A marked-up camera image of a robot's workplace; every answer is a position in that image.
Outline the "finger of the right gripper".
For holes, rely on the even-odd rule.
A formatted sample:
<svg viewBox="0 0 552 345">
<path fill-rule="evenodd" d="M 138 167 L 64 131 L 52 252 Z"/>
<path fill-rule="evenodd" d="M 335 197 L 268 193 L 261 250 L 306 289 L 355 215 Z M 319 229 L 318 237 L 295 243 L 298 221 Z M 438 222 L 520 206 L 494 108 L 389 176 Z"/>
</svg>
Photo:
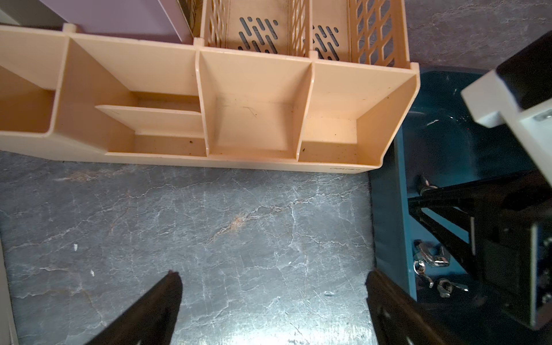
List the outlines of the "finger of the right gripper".
<svg viewBox="0 0 552 345">
<path fill-rule="evenodd" d="M 409 209 L 502 209 L 517 178 L 493 178 L 438 187 L 426 178 L 418 181 L 419 196 L 408 199 Z"/>
<path fill-rule="evenodd" d="M 409 210 L 410 215 L 422 226 L 424 226 L 454 257 L 454 259 L 471 276 L 477 276 L 477 263 L 472 254 L 472 246 L 457 235 L 450 232 L 446 227 L 438 223 L 420 208 Z"/>
</svg>

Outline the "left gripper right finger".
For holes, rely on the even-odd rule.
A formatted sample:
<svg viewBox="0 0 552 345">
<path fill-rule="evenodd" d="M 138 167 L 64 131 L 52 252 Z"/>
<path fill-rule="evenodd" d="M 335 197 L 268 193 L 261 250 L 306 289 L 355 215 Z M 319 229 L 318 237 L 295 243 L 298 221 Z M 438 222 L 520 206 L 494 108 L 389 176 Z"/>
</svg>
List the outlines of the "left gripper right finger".
<svg viewBox="0 0 552 345">
<path fill-rule="evenodd" d="M 463 344 L 380 270 L 366 281 L 367 304 L 379 344 Z"/>
</svg>

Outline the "pile of silver wing nuts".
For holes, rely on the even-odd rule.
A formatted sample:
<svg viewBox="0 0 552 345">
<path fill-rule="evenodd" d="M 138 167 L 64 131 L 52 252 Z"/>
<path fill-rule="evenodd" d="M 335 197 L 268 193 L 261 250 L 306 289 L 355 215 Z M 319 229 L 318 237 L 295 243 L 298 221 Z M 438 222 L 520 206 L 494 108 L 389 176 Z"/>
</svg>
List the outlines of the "pile of silver wing nuts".
<svg viewBox="0 0 552 345">
<path fill-rule="evenodd" d="M 411 216 L 431 233 L 434 233 L 435 230 L 441 231 L 442 229 L 446 229 L 430 216 L 424 214 L 420 208 L 409 207 L 409 211 L 413 211 Z M 432 211 L 452 224 L 455 224 L 457 227 L 467 230 L 468 214 L 462 210 L 452 206 L 444 206 L 432 209 Z M 415 247 L 418 250 L 418 253 L 416 254 L 417 257 L 413 264 L 416 274 L 419 277 L 426 279 L 430 288 L 436 286 L 441 298 L 450 298 L 454 289 L 461 290 L 466 293 L 469 291 L 466 285 L 451 282 L 446 278 L 440 278 L 438 282 L 435 283 L 426 274 L 426 267 L 448 267 L 450 265 L 451 255 L 443 244 L 438 247 L 438 254 L 433 254 L 429 249 L 429 246 L 421 240 L 417 240 L 415 242 Z"/>
</svg>

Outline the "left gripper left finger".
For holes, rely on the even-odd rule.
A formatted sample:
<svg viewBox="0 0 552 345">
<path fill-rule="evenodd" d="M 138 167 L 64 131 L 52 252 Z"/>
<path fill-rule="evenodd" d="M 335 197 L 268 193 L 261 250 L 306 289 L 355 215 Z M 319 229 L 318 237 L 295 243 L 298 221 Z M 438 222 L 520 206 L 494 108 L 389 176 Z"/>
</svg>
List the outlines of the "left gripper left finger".
<svg viewBox="0 0 552 345">
<path fill-rule="evenodd" d="M 169 344 L 181 306 L 183 284 L 170 271 L 90 344 Z"/>
</svg>

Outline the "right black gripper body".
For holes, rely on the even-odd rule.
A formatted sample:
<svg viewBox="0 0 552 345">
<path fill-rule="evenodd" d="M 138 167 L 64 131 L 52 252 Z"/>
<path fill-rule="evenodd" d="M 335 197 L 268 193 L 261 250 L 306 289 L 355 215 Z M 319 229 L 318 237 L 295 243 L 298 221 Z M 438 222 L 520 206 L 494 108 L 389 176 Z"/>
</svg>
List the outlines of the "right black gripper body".
<svg viewBox="0 0 552 345">
<path fill-rule="evenodd" d="M 478 278 L 532 330 L 551 320 L 551 186 L 539 172 L 490 181 L 474 198 Z"/>
</svg>

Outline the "beige plastic file organizer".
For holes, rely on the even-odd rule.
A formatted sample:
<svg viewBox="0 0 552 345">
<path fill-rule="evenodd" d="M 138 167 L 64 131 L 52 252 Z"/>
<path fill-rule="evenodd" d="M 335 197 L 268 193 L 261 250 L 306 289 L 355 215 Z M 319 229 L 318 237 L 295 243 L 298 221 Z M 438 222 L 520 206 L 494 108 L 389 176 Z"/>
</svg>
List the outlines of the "beige plastic file organizer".
<svg viewBox="0 0 552 345">
<path fill-rule="evenodd" d="M 403 1 L 205 1 L 190 45 L 1 27 L 1 149 L 49 160 L 363 173 L 419 89 Z"/>
</svg>

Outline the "teal plastic storage tray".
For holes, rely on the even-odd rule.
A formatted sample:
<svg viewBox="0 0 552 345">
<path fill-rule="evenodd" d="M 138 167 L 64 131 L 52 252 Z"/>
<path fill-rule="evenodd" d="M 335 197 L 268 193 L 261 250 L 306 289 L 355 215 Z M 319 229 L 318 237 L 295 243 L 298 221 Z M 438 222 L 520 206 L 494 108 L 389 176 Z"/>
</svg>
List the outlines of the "teal plastic storage tray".
<svg viewBox="0 0 552 345">
<path fill-rule="evenodd" d="M 448 267 L 426 267 L 425 273 L 435 283 L 446 278 L 466 285 L 467 293 L 454 289 L 450 298 L 441 298 L 436 286 L 430 288 L 414 270 L 417 240 L 428 244 L 433 254 L 441 245 L 409 213 L 408 199 L 419 196 L 421 178 L 447 187 L 527 172 L 543 175 L 507 125 L 487 128 L 472 118 L 461 91 L 482 76 L 480 70 L 450 68 L 421 73 L 419 94 L 382 167 L 370 175 L 376 270 L 463 344 L 550 344 L 551 320 L 539 330 L 517 322 L 501 309 L 500 296 L 478 275 L 469 275 L 452 255 Z M 475 256 L 474 209 L 460 209 L 468 214 L 467 230 L 432 209 L 421 211 L 470 243 Z"/>
</svg>

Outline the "pink paper folder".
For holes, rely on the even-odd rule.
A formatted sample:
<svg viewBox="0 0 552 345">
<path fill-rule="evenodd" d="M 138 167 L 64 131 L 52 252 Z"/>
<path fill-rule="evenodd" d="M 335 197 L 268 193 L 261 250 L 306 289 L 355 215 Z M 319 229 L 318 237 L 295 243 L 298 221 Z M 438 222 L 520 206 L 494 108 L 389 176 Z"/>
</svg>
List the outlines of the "pink paper folder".
<svg viewBox="0 0 552 345">
<path fill-rule="evenodd" d="M 45 0 L 43 4 L 87 34 L 164 43 L 193 42 L 178 1 Z"/>
</svg>

